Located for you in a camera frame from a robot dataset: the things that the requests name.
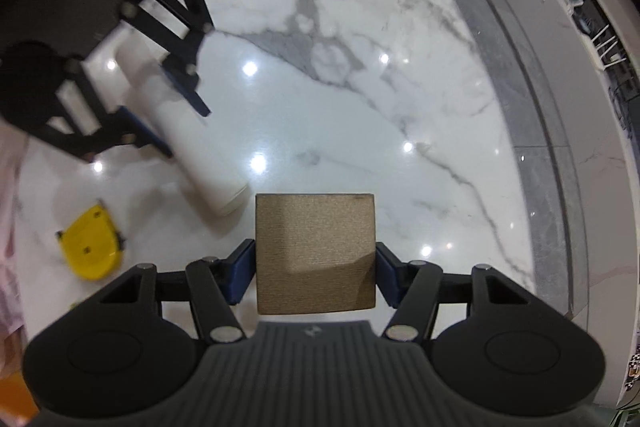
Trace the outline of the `small brown cardboard box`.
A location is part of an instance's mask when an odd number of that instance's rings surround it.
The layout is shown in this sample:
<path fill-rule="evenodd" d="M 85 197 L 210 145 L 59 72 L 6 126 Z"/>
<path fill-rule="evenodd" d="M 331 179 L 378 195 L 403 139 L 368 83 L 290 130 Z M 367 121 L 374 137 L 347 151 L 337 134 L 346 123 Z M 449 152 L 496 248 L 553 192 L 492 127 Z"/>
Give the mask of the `small brown cardboard box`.
<path fill-rule="evenodd" d="M 375 307 L 371 194 L 258 194 L 256 298 L 262 315 Z"/>

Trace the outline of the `yellow plastic tape measure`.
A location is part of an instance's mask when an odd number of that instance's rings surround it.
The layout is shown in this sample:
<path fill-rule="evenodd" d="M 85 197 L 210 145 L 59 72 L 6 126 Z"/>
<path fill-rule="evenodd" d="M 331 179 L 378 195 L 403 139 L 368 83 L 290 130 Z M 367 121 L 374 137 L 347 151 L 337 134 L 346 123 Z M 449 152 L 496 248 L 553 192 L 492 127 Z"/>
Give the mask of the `yellow plastic tape measure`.
<path fill-rule="evenodd" d="M 125 239 L 101 199 L 67 229 L 57 231 L 56 240 L 70 271 L 80 279 L 104 280 L 122 264 Z"/>

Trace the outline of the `orange cardboard storage box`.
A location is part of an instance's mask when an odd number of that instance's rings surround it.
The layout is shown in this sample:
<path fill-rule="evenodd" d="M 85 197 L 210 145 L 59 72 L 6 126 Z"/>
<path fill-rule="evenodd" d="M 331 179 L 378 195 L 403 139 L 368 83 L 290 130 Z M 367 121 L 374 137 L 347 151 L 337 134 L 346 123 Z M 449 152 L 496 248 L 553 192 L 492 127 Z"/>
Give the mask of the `orange cardboard storage box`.
<path fill-rule="evenodd" d="M 2 378 L 0 413 L 2 426 L 26 426 L 39 413 L 21 372 Z"/>

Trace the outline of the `white wifi router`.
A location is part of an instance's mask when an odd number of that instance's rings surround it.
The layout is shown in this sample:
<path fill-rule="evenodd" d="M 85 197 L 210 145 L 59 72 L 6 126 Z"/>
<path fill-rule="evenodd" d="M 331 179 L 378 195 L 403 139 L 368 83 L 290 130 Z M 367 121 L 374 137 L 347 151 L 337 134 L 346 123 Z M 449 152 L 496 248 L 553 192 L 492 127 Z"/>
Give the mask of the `white wifi router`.
<path fill-rule="evenodd" d="M 610 24 L 598 29 L 589 43 L 594 64 L 600 70 L 607 70 L 628 60 L 622 42 Z"/>

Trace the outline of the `white marble tv console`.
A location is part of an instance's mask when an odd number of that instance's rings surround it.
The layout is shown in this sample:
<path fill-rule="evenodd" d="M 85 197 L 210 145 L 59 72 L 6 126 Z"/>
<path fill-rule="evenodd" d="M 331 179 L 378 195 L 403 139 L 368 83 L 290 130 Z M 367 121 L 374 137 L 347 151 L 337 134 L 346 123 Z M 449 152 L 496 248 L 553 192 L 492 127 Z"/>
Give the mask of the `white marble tv console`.
<path fill-rule="evenodd" d="M 561 0 L 491 0 L 515 46 L 541 69 L 572 154 L 588 258 L 587 329 L 606 358 L 596 401 L 615 407 L 636 349 L 639 180 L 605 75 Z"/>

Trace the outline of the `long white box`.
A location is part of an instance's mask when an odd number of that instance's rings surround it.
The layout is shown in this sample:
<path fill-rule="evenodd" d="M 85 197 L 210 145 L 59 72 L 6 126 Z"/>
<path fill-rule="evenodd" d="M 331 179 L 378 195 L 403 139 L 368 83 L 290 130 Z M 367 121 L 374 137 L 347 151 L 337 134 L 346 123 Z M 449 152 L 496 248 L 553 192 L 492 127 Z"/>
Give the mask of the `long white box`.
<path fill-rule="evenodd" d="M 221 225 L 239 220 L 250 184 L 219 141 L 212 117 L 195 113 L 160 70 L 160 50 L 131 29 L 115 30 L 89 55 L 91 79 L 107 105 L 122 102 L 149 124 L 174 153 L 116 147 L 92 164 L 62 158 L 56 202 L 64 210 L 103 199 L 128 221 L 157 213 Z"/>

